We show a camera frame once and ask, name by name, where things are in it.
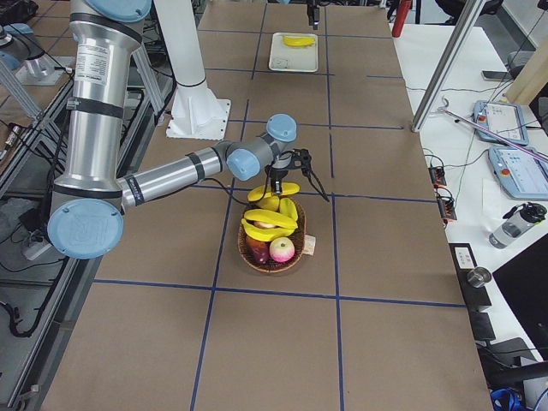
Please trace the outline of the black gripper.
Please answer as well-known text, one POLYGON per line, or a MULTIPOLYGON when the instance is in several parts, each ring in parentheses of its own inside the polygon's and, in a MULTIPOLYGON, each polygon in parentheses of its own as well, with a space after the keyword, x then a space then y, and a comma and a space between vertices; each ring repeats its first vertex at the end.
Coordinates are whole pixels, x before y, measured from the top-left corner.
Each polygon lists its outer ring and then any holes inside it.
POLYGON ((306 0, 308 25, 313 27, 313 30, 319 29, 319 1, 306 0))
POLYGON ((292 156, 282 156, 274 162, 269 169, 265 170, 266 192, 272 193, 272 182, 274 182, 275 194, 281 194, 283 192, 283 179, 288 175, 292 165, 292 156))

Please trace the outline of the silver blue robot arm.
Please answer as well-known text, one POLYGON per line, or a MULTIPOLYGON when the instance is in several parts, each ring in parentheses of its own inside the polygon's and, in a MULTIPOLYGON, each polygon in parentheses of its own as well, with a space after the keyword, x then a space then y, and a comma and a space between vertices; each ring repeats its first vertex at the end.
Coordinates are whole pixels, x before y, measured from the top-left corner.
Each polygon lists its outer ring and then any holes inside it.
POLYGON ((47 234, 76 259, 108 253, 122 238, 122 214, 228 170, 245 181, 276 164, 296 137, 295 120, 272 116, 247 143, 223 140, 230 103, 207 85, 189 1, 74 1, 70 29, 78 48, 64 172, 54 181, 47 234), (169 134, 214 146, 133 175, 116 167, 131 56, 141 47, 145 18, 155 12, 175 78, 169 134))

